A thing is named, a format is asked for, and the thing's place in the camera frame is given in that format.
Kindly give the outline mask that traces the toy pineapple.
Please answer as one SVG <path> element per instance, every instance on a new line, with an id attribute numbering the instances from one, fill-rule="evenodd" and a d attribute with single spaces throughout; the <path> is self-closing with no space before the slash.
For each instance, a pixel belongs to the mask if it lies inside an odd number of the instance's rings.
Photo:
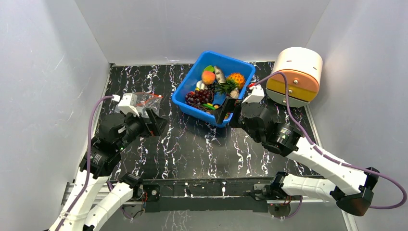
<path id="1" fill-rule="evenodd" d="M 215 92 L 220 94 L 230 94 L 233 90 L 240 91 L 246 82 L 244 75 L 240 73 L 232 73 L 227 78 L 225 83 L 217 83 Z"/>

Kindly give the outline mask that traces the clear zip top bag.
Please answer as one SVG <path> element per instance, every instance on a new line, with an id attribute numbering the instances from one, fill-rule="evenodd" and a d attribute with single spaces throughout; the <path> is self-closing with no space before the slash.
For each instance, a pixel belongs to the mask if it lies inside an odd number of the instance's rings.
<path id="1" fill-rule="evenodd" d="M 159 115 L 161 107 L 161 95 L 155 95 L 145 92 L 135 92 L 131 93 L 131 105 L 134 106 L 138 114 L 143 118 L 148 118 L 147 109 L 150 108 L 152 111 Z"/>

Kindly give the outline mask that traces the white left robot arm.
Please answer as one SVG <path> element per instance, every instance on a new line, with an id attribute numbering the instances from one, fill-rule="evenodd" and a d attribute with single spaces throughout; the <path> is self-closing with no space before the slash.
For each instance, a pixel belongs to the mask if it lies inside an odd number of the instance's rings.
<path id="1" fill-rule="evenodd" d="M 142 179 L 127 173 L 100 202 L 94 204 L 114 167 L 121 161 L 121 152 L 138 137 L 159 137 L 167 124 L 168 121 L 151 108 L 147 109 L 147 118 L 133 113 L 106 115 L 79 165 L 67 201 L 49 229 L 99 231 L 126 201 L 139 200 L 144 193 Z"/>

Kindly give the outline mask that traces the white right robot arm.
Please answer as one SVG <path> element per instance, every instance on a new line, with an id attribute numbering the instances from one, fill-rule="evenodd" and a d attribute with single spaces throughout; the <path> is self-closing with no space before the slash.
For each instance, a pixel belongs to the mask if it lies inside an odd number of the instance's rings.
<path id="1" fill-rule="evenodd" d="M 223 122 L 232 113 L 230 126 L 243 129 L 255 142 L 271 153 L 299 162 L 319 173 L 322 178 L 298 177 L 278 172 L 274 181 L 261 189 L 254 188 L 252 196 L 259 200 L 284 199 L 289 196 L 306 196 L 335 203 L 343 211 L 363 216 L 369 209 L 378 177 L 364 171 L 346 167 L 334 155 L 315 150 L 302 132 L 287 123 L 278 122 L 274 113 L 260 103 L 247 103 L 228 97 L 212 114 L 216 123 Z"/>

